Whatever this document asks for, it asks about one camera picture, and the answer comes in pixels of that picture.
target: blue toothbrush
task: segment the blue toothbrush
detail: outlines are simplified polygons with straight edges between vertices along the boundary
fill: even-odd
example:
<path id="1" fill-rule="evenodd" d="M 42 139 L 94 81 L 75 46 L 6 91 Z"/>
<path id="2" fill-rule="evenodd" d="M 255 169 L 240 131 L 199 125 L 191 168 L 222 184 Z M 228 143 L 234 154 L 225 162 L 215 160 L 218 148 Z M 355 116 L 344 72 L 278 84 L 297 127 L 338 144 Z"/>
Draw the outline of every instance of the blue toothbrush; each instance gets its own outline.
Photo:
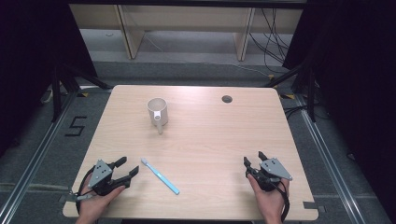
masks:
<path id="1" fill-rule="evenodd" d="M 152 167 L 149 162 L 145 159 L 142 158 L 143 164 L 145 164 L 151 171 L 154 173 L 158 178 L 161 179 L 161 181 L 168 186 L 169 189 L 171 189 L 175 194 L 179 194 L 180 191 L 173 185 L 168 179 L 166 179 L 165 176 L 163 176 L 158 170 L 156 170 L 154 167 Z"/>

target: white cup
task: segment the white cup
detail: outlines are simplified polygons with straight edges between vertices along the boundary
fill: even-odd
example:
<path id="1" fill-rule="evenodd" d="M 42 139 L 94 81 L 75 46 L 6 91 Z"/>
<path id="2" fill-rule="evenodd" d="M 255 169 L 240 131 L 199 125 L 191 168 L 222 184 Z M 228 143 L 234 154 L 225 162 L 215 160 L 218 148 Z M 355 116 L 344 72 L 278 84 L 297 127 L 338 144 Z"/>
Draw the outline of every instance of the white cup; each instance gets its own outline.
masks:
<path id="1" fill-rule="evenodd" d="M 151 123 L 157 126 L 158 133 L 163 133 L 163 125 L 168 122 L 167 103 L 162 98 L 154 98 L 148 101 L 148 113 Z"/>

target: gray floor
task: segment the gray floor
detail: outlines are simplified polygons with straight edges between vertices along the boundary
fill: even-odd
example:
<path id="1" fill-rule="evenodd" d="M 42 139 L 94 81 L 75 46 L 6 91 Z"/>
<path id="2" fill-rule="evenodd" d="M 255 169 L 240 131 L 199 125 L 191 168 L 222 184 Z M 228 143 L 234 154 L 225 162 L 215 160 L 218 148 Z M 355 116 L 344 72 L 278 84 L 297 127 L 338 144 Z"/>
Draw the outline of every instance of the gray floor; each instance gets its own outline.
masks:
<path id="1" fill-rule="evenodd" d="M 285 72 L 280 63 L 266 58 L 249 41 L 244 62 L 236 60 L 231 34 L 191 32 L 147 32 L 135 60 L 127 58 L 119 31 L 81 31 L 89 48 L 99 77 L 108 84 L 150 85 L 210 85 L 258 87 L 268 82 L 268 75 Z M 265 44 L 265 38 L 254 35 Z M 291 36 L 285 35 L 285 42 Z M 81 85 L 90 85 L 84 80 Z M 292 80 L 277 86 L 279 93 L 290 93 Z M 91 142 L 96 125 L 106 106 L 108 92 L 92 92 L 73 99 L 60 128 L 50 143 L 44 160 L 39 164 L 30 187 L 24 194 L 10 223 L 74 223 L 64 217 L 61 200 L 76 178 L 79 166 Z M 285 108 L 297 106 L 297 101 L 281 99 Z M 390 223 L 387 215 L 365 180 L 359 166 L 346 154 L 347 146 L 323 107 L 316 107 L 317 126 L 332 153 L 335 165 L 345 179 L 365 223 Z M 79 137 L 67 137 L 75 116 L 86 116 L 78 125 L 85 126 Z M 20 134 L 20 144 L 10 148 L 0 159 L 0 203 L 4 204 L 18 183 L 41 140 L 51 126 L 51 104 L 37 109 L 30 123 Z M 304 113 L 290 116 L 294 137 L 309 186 L 319 210 L 313 223 L 354 223 L 334 186 L 329 170 L 319 153 L 318 145 L 304 121 Z M 100 223 L 120 223 L 117 219 L 101 219 Z"/>

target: wooden table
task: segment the wooden table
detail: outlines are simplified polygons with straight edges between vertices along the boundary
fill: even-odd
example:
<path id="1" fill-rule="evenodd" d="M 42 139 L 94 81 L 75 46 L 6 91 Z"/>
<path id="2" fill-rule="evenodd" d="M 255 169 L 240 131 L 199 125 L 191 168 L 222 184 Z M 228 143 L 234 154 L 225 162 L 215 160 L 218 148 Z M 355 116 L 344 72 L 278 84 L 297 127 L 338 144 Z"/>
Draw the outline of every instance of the wooden table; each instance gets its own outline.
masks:
<path id="1" fill-rule="evenodd" d="M 222 97 L 231 96 L 230 103 Z M 147 102 L 162 97 L 169 122 L 163 134 L 150 122 Z M 262 219 L 245 178 L 244 156 L 259 168 L 258 151 L 277 157 L 292 175 L 287 220 L 315 220 L 316 209 L 281 103 L 273 89 L 184 86 L 117 86 L 92 138 L 73 191 L 98 159 L 128 161 L 120 178 L 140 172 L 104 217 L 158 219 Z M 140 162 L 146 158 L 180 190 L 176 195 Z M 73 203 L 64 215 L 77 217 Z"/>

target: human hand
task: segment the human hand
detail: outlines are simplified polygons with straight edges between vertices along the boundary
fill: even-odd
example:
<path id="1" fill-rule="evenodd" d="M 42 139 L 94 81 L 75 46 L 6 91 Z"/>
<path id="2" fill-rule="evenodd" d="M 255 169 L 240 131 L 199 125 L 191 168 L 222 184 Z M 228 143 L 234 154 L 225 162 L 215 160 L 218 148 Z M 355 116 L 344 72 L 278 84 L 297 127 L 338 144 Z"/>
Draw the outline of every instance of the human hand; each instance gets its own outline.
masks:
<path id="1" fill-rule="evenodd" d="M 84 188 L 81 191 L 81 195 L 90 191 L 90 189 L 88 189 L 88 183 L 90 182 L 91 176 L 92 174 L 87 176 L 84 183 Z M 120 186 L 116 189 L 113 189 L 113 191 L 111 191 L 106 196 L 95 195 L 90 199 L 82 200 L 80 202 L 79 217 L 76 224 L 93 223 L 105 212 L 110 202 L 119 196 L 123 190 L 125 190 L 125 186 Z"/>
<path id="2" fill-rule="evenodd" d="M 259 186 L 259 183 L 257 183 L 252 175 L 247 175 L 247 179 L 250 182 L 251 187 L 253 188 L 254 194 L 256 195 L 257 205 L 259 206 L 259 210 L 262 213 L 262 217 L 264 218 L 265 223 L 282 223 L 280 217 L 282 216 L 285 202 L 280 192 L 275 189 L 272 191 L 262 190 Z M 285 185 L 289 197 L 289 180 L 282 178 L 281 182 L 283 183 L 283 185 Z M 285 191 L 283 185 L 279 183 L 278 187 L 281 190 Z"/>

